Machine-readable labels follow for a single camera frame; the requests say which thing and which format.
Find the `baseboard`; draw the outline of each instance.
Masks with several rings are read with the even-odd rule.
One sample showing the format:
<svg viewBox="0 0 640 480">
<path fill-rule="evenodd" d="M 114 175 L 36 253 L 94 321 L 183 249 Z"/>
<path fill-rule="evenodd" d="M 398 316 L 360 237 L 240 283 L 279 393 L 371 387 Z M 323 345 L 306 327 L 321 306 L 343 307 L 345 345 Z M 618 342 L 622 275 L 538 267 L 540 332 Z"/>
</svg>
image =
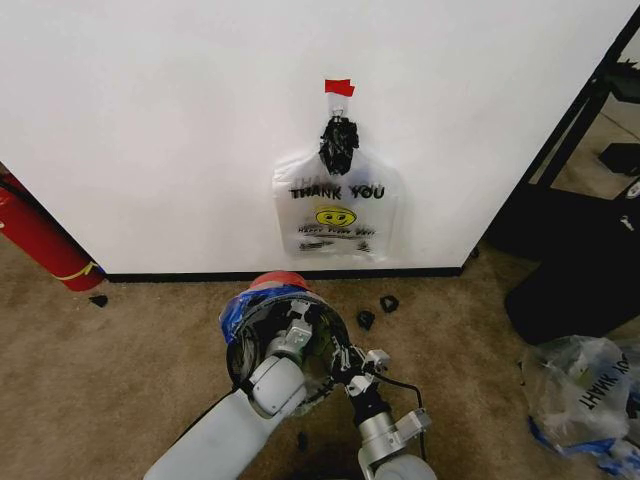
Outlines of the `baseboard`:
<svg viewBox="0 0 640 480">
<path fill-rule="evenodd" d="M 386 268 L 375 270 L 308 270 L 298 272 L 309 280 L 336 280 L 346 278 L 392 277 L 457 277 L 462 267 L 444 268 Z M 251 281 L 265 272 L 219 273 L 112 273 L 107 278 L 113 283 L 165 283 L 165 282 L 229 282 Z"/>
</svg>

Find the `fire extinguisher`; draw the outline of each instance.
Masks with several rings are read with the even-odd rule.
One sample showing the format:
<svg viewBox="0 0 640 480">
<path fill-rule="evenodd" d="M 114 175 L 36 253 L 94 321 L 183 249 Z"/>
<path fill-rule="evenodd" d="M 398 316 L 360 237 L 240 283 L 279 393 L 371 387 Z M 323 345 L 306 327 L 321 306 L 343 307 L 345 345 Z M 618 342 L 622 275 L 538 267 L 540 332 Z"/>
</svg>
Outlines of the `fire extinguisher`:
<svg viewBox="0 0 640 480">
<path fill-rule="evenodd" d="M 0 231 L 74 292 L 104 280 L 98 265 L 10 174 L 0 177 Z"/>
</svg>

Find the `carpet floor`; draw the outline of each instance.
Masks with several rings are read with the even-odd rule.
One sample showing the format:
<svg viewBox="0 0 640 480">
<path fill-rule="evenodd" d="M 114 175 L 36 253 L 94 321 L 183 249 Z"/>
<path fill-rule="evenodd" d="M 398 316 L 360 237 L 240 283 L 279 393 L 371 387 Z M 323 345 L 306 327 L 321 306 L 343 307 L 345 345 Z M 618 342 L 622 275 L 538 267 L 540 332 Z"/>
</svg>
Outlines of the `carpet floor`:
<svg viewBox="0 0 640 480">
<path fill-rule="evenodd" d="M 99 308 L 4 238 L 0 265 L 0 478 L 140 479 L 229 390 L 217 316 L 246 283 L 104 283 Z M 422 390 L 442 480 L 605 478 L 590 458 L 558 458 L 527 430 L 525 345 L 503 299 L 534 266 L 483 245 L 459 278 L 311 282 L 353 343 L 386 350 L 389 375 Z M 400 300 L 391 314 L 378 304 L 385 294 Z M 355 321 L 364 308 L 376 313 L 369 332 Z M 415 408 L 412 392 L 381 392 L 398 415 Z M 361 478 L 352 416 L 335 391 L 285 421 L 242 478 Z"/>
</svg>

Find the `smiley face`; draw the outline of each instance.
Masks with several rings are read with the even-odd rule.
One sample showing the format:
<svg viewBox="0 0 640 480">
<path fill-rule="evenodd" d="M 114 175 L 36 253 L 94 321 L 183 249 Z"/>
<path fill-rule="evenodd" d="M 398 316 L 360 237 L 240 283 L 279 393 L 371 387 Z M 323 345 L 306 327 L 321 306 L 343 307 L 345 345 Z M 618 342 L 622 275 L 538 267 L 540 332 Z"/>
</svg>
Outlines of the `smiley face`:
<svg viewBox="0 0 640 480">
<path fill-rule="evenodd" d="M 322 225 L 331 227 L 346 227 L 356 221 L 355 213 L 351 210 L 334 205 L 329 207 L 319 207 L 316 210 L 316 220 Z"/>
</svg>

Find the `wire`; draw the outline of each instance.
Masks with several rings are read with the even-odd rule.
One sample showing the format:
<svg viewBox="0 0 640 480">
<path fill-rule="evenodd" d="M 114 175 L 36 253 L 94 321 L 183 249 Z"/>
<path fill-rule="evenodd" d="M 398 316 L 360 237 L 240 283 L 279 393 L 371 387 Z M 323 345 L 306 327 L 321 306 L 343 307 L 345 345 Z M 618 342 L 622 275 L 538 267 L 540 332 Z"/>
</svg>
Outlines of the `wire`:
<svg viewBox="0 0 640 480">
<path fill-rule="evenodd" d="M 416 392 L 416 397 L 418 398 L 418 408 L 423 408 L 422 394 L 420 393 L 420 389 L 418 387 L 416 387 L 415 385 L 411 385 L 410 383 L 403 383 L 399 382 L 398 380 L 393 380 L 392 378 L 385 377 L 384 375 L 377 373 L 373 369 L 368 370 L 374 377 L 382 380 L 385 383 Z M 427 453 L 424 447 L 424 432 L 420 432 L 420 456 L 422 457 L 422 460 L 424 460 L 425 462 L 427 461 Z"/>
</svg>

